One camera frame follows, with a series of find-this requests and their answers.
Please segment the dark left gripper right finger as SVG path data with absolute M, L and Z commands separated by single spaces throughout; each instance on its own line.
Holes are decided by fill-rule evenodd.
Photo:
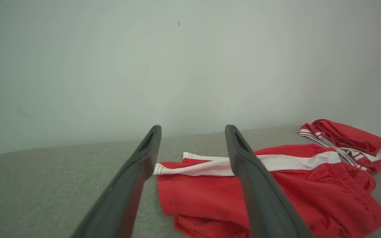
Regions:
M 251 237 L 312 238 L 313 234 L 234 125 L 225 127 L 232 172 L 240 180 Z

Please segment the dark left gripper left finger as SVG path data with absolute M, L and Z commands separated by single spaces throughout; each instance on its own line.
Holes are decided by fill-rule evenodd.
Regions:
M 162 129 L 153 126 L 89 210 L 73 238 L 130 238 L 145 181 L 154 173 Z

